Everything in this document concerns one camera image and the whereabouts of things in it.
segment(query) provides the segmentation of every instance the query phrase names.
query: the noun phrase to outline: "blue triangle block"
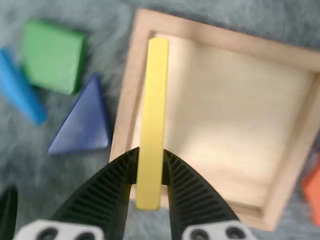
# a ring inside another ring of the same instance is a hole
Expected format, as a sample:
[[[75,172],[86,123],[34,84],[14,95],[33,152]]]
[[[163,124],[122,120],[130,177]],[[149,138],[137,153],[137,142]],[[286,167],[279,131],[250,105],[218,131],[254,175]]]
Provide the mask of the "blue triangle block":
[[[110,144],[107,115],[94,73],[56,134],[47,154],[64,154],[102,149]]]

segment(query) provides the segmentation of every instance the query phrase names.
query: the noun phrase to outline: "green block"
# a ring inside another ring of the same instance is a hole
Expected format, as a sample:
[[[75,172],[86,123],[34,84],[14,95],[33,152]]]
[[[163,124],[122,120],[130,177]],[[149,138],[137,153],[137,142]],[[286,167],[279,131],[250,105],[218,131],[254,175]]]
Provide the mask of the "green block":
[[[64,94],[80,87],[85,36],[30,20],[24,26],[23,64],[32,85]]]

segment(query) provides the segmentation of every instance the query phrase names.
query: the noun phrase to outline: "wooden box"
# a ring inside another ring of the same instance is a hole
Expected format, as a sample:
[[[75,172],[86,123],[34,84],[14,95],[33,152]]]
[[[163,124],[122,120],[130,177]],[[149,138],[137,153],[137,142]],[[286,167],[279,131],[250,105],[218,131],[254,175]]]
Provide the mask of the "wooden box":
[[[244,223],[272,230],[320,126],[320,53],[138,10],[111,161],[140,144],[152,37],[169,39],[165,148],[198,171]],[[162,196],[168,206],[166,191]]]

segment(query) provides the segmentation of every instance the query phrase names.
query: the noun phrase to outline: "gray carpet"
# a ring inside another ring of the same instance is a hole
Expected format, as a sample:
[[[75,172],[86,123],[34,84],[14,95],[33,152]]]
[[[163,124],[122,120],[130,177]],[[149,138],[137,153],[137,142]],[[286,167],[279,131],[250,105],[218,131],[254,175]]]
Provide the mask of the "gray carpet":
[[[103,89],[114,124],[135,10],[150,8],[297,46],[320,49],[318,0],[0,0],[0,47],[21,57],[24,22],[30,18],[85,31],[89,54],[86,74],[103,73]],[[109,149],[50,157],[48,144],[77,96],[38,89],[49,119],[34,127],[0,97],[0,192],[11,183],[19,190],[17,228],[46,218],[109,157]],[[314,162],[309,159],[306,168]],[[278,229],[254,230],[261,240],[318,240],[309,209],[295,188]],[[139,212],[130,205],[125,239],[170,239],[168,211]]]

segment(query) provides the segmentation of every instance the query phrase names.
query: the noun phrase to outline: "yellow rectangular block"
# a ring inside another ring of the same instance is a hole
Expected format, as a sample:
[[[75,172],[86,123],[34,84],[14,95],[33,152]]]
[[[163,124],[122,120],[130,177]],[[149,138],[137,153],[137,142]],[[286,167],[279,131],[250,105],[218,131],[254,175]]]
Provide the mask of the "yellow rectangular block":
[[[141,210],[157,210],[160,206],[168,55],[166,38],[149,40],[135,197],[136,207]]]

